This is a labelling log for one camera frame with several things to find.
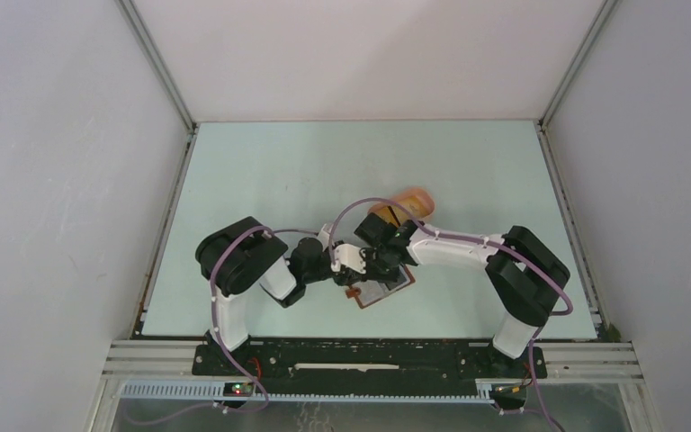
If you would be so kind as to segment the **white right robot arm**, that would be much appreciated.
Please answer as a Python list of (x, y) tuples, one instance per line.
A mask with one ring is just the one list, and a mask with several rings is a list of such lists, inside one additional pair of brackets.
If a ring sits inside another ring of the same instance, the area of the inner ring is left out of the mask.
[(487, 353), (490, 370), (509, 376), (523, 362), (527, 346), (555, 314), (570, 280), (568, 267), (531, 230), (513, 226), (504, 234), (481, 236), (439, 229), (406, 220), (396, 226), (371, 213), (354, 234), (368, 245), (369, 270), (382, 272), (400, 266), (479, 268), (489, 278), (505, 314)]

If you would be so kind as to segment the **pink plastic tray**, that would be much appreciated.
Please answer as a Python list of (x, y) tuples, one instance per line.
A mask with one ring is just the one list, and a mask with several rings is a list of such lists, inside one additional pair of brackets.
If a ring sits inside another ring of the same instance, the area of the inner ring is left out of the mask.
[(421, 187), (410, 187), (390, 198), (390, 201), (406, 208), (404, 212), (395, 205), (379, 202), (369, 209), (369, 213), (376, 214), (380, 219), (398, 227), (409, 220), (409, 215), (420, 221), (429, 221), (435, 213), (435, 201), (431, 194)]

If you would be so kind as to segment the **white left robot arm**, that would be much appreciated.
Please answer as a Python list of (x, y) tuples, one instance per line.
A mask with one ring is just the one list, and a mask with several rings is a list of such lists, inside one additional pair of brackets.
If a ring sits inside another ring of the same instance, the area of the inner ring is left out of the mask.
[(253, 217), (246, 217), (210, 234), (197, 247), (195, 259), (211, 289), (211, 329), (218, 345), (213, 362), (225, 374), (239, 374), (248, 363), (242, 346), (247, 330), (248, 292), (259, 287), (280, 306), (300, 300), (307, 286), (332, 279), (339, 284), (359, 282), (367, 275), (366, 253), (338, 243), (327, 246), (322, 229), (290, 248)]

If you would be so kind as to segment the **brown leather card holder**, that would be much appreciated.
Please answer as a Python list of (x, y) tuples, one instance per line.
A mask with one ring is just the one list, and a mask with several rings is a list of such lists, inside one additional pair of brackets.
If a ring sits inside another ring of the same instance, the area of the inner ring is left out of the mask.
[(399, 269), (399, 278), (395, 282), (365, 281), (347, 285), (345, 296), (354, 300), (361, 309), (373, 306), (416, 281), (409, 268), (404, 265)]

